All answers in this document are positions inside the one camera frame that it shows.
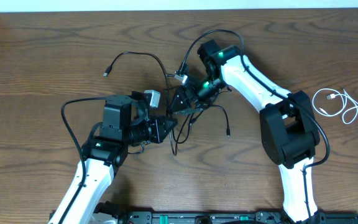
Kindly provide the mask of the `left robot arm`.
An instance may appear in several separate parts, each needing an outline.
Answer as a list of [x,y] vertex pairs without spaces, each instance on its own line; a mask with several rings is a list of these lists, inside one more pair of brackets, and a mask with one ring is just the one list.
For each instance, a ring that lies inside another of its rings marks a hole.
[[80,161],[50,223],[88,223],[130,154],[128,148],[160,144],[177,125],[174,118],[150,114],[150,109],[159,106],[160,93],[155,90],[105,96],[103,101],[102,121],[92,127],[83,145],[73,141]]

